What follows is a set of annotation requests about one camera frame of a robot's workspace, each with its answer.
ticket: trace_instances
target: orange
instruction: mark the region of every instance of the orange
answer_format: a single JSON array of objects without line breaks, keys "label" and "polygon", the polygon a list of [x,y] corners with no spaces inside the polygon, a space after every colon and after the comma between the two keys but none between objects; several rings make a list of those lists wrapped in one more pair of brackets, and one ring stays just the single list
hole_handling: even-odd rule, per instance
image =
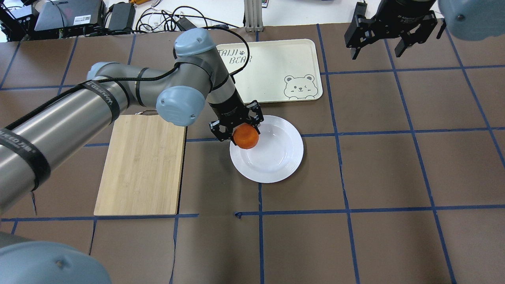
[{"label": "orange", "polygon": [[242,149],[251,149],[258,144],[259,139],[256,129],[247,123],[237,126],[233,132],[233,140]]}]

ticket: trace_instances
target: tiled surface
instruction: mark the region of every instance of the tiled surface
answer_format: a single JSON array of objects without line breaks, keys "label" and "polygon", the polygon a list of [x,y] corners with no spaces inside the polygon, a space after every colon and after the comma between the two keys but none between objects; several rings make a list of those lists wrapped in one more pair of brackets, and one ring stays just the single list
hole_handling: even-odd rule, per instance
[{"label": "tiled surface", "polygon": [[[206,139],[216,119],[207,106],[188,128],[178,215],[92,215],[109,126],[35,192],[37,216],[26,195],[3,214],[1,230],[16,225],[18,235],[86,252],[96,223],[91,255],[118,283],[500,282],[505,68],[488,65],[505,64],[504,37],[432,36],[400,59],[389,57],[394,40],[380,40],[352,61],[346,29],[237,29],[248,41],[309,38],[316,45],[323,96],[262,106],[303,135],[304,159],[290,178],[258,184],[240,175],[229,143]],[[211,34],[216,43],[238,42]],[[14,58],[17,44],[2,43],[0,123],[82,81],[96,61],[131,58],[166,70],[176,36],[22,42]]]},{"label": "tiled surface", "polygon": [[430,206],[410,134],[344,136],[340,148],[351,208]]},{"label": "tiled surface", "polygon": [[469,69],[468,78],[491,127],[505,125],[505,68]]},{"label": "tiled surface", "polygon": [[354,283],[344,214],[263,217],[265,283]]},{"label": "tiled surface", "polygon": [[393,73],[339,74],[329,78],[339,132],[409,128]]},{"label": "tiled surface", "polygon": [[450,283],[432,212],[352,215],[361,283]]},{"label": "tiled surface", "polygon": [[414,129],[486,127],[461,70],[400,72],[398,77]]},{"label": "tiled surface", "polygon": [[488,131],[418,134],[435,204],[505,204],[505,168]]},{"label": "tiled surface", "polygon": [[166,283],[174,261],[174,219],[99,220],[91,256],[113,283]]},{"label": "tiled surface", "polygon": [[181,218],[173,283],[259,283],[258,218]]},{"label": "tiled surface", "polygon": [[505,277],[505,209],[439,211],[458,283],[500,283]]},{"label": "tiled surface", "polygon": [[16,234],[35,241],[62,243],[88,254],[93,221],[19,222]]}]

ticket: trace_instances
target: plate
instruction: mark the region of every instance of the plate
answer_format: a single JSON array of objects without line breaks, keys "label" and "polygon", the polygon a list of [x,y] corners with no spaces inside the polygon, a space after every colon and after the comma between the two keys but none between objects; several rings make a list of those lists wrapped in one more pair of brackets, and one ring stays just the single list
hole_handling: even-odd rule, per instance
[{"label": "plate", "polygon": [[264,118],[259,125],[258,144],[245,150],[230,142],[230,157],[235,168],[248,179],[278,182],[296,171],[304,156],[304,143],[287,120],[272,115]]}]

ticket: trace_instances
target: white floor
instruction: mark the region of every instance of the white floor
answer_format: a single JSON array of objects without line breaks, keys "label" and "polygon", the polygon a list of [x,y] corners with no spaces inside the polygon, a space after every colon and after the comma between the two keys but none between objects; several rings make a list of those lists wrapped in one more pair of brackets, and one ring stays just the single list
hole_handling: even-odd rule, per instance
[{"label": "white floor", "polygon": [[[39,0],[35,3],[35,8],[40,11],[47,0]],[[123,0],[104,0],[107,7],[123,2]],[[151,3],[138,5],[136,8],[135,21]],[[372,17],[379,6],[380,0],[367,0],[368,8],[366,16]],[[5,0],[5,5],[21,6],[20,0]],[[243,26],[244,2],[242,0],[161,0],[156,9],[173,11],[178,6],[191,6],[200,10],[205,17],[227,22],[236,26]],[[265,26],[288,26],[288,25],[309,25],[325,23],[348,23],[352,18],[356,0],[270,0],[268,7],[263,8],[263,25]],[[433,5],[433,10],[439,12],[438,4]],[[186,15],[198,15],[191,9],[180,9]],[[201,19],[191,19],[196,26],[203,26]],[[160,22],[160,17],[153,15],[148,22],[156,25]],[[0,42],[4,42],[5,36],[0,33]]]}]

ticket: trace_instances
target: orange ball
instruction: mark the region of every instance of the orange ball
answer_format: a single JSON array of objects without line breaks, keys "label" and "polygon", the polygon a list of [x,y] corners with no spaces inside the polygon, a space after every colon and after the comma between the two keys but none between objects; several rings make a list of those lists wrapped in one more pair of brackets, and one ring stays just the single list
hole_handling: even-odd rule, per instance
[{"label": "orange ball", "polygon": [[251,149],[258,144],[260,135],[254,127],[247,123],[243,123],[235,128],[233,140],[240,148]]}]

